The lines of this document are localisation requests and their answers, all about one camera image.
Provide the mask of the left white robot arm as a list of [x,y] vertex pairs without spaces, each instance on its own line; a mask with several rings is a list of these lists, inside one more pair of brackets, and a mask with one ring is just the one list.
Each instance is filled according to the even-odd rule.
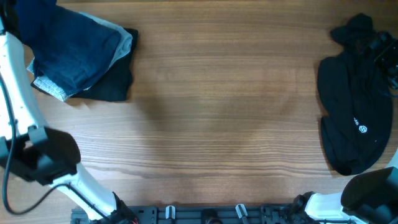
[[[17,18],[9,13],[1,15],[1,167],[2,202],[10,214],[29,213],[59,190],[86,212],[90,223],[128,220],[125,204],[81,163],[74,138],[50,128],[39,111],[24,68]],[[8,197],[11,174],[50,189],[29,208],[14,210]]]

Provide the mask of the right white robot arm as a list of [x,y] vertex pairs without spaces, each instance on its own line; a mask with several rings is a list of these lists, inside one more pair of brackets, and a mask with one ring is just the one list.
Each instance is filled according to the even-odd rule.
[[321,61],[318,94],[327,116],[320,132],[331,167],[351,180],[343,191],[300,196],[294,205],[315,223],[396,223],[397,157],[371,170],[387,146],[392,95],[384,77],[397,73],[397,40],[387,32],[337,35],[344,50]]

